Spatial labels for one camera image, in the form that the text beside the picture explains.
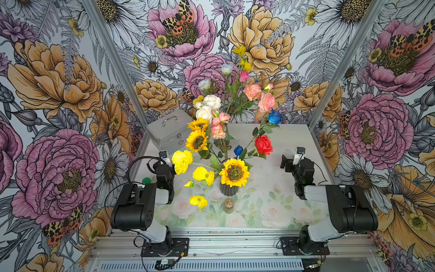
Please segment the yellow ranunculus flower stem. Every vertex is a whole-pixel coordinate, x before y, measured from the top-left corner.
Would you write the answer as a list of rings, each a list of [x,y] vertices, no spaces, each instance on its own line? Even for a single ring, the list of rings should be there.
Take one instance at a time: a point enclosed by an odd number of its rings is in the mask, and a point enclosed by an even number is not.
[[[187,218],[196,210],[216,213],[219,204],[213,194],[219,189],[218,172],[205,163],[195,162],[193,153],[188,150],[175,152],[172,163],[176,171],[173,214]]]

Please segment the large sunflower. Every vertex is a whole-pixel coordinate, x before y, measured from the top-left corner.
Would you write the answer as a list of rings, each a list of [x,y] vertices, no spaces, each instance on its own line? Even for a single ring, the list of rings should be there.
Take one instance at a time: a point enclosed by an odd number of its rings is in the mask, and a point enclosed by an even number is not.
[[[229,159],[224,163],[224,168],[219,173],[221,184],[232,187],[245,187],[250,172],[243,160]]]

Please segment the sunflower stem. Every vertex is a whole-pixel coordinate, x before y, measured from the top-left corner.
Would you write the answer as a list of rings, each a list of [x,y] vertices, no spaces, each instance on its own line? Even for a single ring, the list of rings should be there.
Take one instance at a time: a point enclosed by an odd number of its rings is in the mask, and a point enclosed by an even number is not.
[[[192,154],[199,154],[201,159],[209,159],[211,151],[209,150],[208,136],[205,131],[195,130],[190,133],[186,140],[186,148]]]

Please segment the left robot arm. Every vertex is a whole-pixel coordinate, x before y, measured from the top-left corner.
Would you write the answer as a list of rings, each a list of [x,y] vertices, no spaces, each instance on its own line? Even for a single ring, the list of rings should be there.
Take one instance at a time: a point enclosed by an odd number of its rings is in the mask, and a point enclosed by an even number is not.
[[[156,183],[128,183],[122,187],[111,214],[111,226],[143,238],[146,255],[165,256],[172,250],[172,234],[169,227],[154,220],[154,211],[156,206],[172,203],[174,172],[167,164],[158,165],[155,172]]]

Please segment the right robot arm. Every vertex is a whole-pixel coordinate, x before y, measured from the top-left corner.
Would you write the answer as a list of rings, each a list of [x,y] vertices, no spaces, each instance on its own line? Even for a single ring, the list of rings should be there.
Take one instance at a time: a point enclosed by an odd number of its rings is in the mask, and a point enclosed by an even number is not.
[[[281,168],[295,179],[296,195],[306,201],[323,202],[329,217],[305,225],[298,237],[282,237],[277,243],[285,256],[322,256],[330,254],[328,243],[352,233],[373,232],[378,219],[363,190],[356,185],[316,185],[314,162],[295,155],[282,156]]]

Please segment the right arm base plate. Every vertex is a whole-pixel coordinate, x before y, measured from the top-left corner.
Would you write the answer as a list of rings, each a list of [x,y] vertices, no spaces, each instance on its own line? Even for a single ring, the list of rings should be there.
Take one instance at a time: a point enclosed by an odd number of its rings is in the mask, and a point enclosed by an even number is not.
[[[328,256],[330,254],[326,243],[300,241],[297,237],[280,238],[280,247],[284,256]]]

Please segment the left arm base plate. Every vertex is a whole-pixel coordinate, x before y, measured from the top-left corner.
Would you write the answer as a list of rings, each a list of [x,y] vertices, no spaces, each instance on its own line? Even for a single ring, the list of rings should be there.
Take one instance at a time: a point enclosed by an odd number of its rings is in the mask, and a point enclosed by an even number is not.
[[[144,242],[140,256],[141,257],[179,257],[182,253],[185,256],[189,251],[189,238],[172,238],[172,241],[166,240],[162,243]]]

